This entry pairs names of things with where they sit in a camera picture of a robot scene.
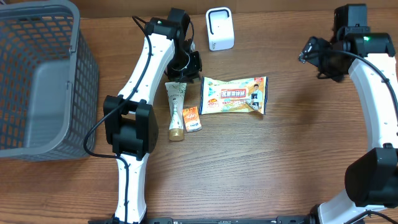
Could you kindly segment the white gold cosmetic tube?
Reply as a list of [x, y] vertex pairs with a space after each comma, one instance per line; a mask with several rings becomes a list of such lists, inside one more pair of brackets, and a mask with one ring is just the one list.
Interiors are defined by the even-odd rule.
[[187, 84], [167, 82], [165, 83], [165, 87], [170, 107], [169, 139], [171, 141], [182, 141], [184, 140], [182, 110]]

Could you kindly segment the small orange white packet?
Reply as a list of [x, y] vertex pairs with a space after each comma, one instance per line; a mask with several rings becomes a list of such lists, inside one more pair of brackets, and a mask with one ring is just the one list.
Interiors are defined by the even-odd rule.
[[202, 129], [198, 108], [196, 106], [183, 109], [182, 112], [185, 123], [185, 129], [187, 130], [187, 132], [194, 132]]

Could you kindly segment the yellow white snack bag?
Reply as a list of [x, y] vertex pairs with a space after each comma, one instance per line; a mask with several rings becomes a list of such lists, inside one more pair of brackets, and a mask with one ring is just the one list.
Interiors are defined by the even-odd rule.
[[221, 81], [202, 78], [199, 114], [266, 113], [267, 77]]

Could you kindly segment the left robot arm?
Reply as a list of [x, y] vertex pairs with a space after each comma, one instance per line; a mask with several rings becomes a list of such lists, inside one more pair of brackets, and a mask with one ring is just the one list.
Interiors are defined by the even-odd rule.
[[143, 223], [146, 165], [159, 137], [153, 101], [164, 75], [176, 85], [199, 78], [202, 64], [187, 30], [193, 26], [183, 9], [166, 19], [153, 17], [141, 26], [144, 46], [139, 61], [117, 96], [103, 104], [106, 140], [117, 157], [119, 199], [110, 223]]

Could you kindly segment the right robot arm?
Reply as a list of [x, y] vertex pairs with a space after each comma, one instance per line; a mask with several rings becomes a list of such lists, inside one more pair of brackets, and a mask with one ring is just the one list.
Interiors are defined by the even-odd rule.
[[345, 172], [345, 188], [315, 205], [306, 216], [277, 217], [278, 223], [364, 223], [382, 210], [397, 207], [396, 51], [387, 33], [372, 33], [367, 6], [347, 4], [334, 11], [333, 37], [311, 37], [300, 53], [302, 63], [318, 68], [319, 79], [336, 82], [349, 75], [363, 109], [368, 150]]

